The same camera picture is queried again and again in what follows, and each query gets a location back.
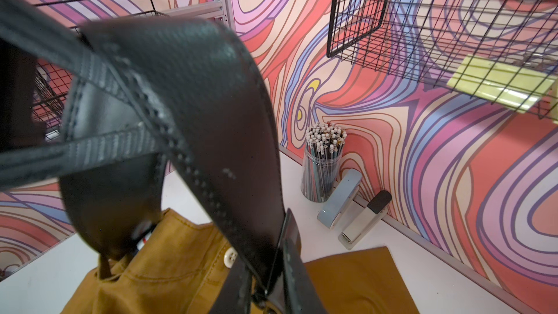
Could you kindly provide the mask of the mustard brown trousers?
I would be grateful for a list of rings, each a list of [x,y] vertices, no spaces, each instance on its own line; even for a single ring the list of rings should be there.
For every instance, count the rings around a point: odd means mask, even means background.
[[[211,223],[196,225],[172,209],[143,247],[118,261],[100,257],[65,313],[207,313],[230,267],[232,247]],[[331,255],[306,264],[329,313],[416,313],[388,248]]]

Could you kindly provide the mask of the black leather belt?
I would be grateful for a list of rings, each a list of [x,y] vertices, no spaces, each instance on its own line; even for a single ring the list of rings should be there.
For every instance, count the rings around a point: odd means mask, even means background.
[[[51,142],[32,119],[39,59],[73,76]],[[57,179],[99,259],[135,254],[172,209],[232,247],[207,313],[325,312],[283,205],[269,94],[228,27],[121,17],[76,34],[24,0],[1,0],[1,86],[1,189]]]

